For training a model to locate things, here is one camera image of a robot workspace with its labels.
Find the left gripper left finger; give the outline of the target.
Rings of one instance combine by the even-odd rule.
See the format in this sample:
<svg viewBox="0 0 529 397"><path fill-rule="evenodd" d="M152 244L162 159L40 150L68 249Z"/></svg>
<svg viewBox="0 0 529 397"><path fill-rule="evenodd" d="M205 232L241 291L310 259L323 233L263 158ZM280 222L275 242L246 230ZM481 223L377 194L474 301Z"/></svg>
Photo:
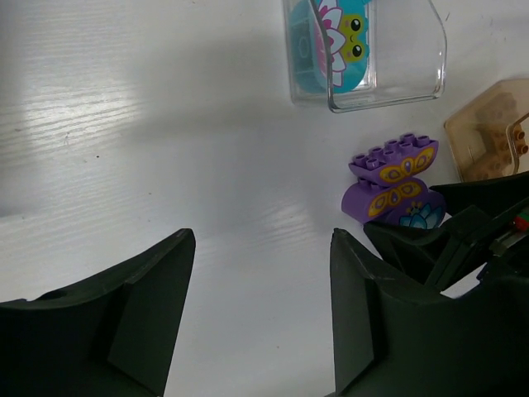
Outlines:
<svg viewBox="0 0 529 397"><path fill-rule="evenodd" d="M163 395L194 254L181 229L87 279L2 303L2 395Z"/></svg>

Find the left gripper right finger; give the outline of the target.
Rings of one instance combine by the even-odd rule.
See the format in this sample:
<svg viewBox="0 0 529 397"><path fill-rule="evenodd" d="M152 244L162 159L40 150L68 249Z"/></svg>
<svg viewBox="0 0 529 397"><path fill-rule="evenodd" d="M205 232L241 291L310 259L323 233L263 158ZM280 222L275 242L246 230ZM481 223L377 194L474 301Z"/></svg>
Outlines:
<svg viewBox="0 0 529 397"><path fill-rule="evenodd" d="M528 282L502 277L451 299L333 232L339 396L525 396Z"/></svg>

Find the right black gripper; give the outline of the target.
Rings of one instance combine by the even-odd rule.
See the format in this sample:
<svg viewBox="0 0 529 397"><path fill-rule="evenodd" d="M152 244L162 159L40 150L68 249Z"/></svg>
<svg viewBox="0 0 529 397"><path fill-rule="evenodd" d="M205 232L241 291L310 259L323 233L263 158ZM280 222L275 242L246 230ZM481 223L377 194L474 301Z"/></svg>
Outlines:
<svg viewBox="0 0 529 397"><path fill-rule="evenodd" d="M432 187L449 218L421 229L369 222L364 232L382 259L406 276L450 288L483 266L478 280L528 279L528 173Z"/></svg>

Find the brown lego brick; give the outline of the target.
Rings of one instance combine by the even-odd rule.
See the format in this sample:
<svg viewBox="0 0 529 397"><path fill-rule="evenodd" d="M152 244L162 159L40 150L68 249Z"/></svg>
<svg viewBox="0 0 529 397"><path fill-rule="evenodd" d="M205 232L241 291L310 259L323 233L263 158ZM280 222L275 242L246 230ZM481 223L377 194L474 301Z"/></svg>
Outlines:
<svg viewBox="0 0 529 397"><path fill-rule="evenodd" d="M507 128L508 146L512 156L512 175L528 171L528 114Z"/></svg>

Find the teal round printed lego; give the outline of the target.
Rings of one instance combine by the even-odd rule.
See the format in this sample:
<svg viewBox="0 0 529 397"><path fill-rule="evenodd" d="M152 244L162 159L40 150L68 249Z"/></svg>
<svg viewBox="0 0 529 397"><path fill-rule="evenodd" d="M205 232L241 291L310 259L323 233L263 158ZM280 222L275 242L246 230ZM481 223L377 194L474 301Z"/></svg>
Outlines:
<svg viewBox="0 0 529 397"><path fill-rule="evenodd" d="M299 1L288 14L293 81L310 94L349 93L369 60L367 1Z"/></svg>

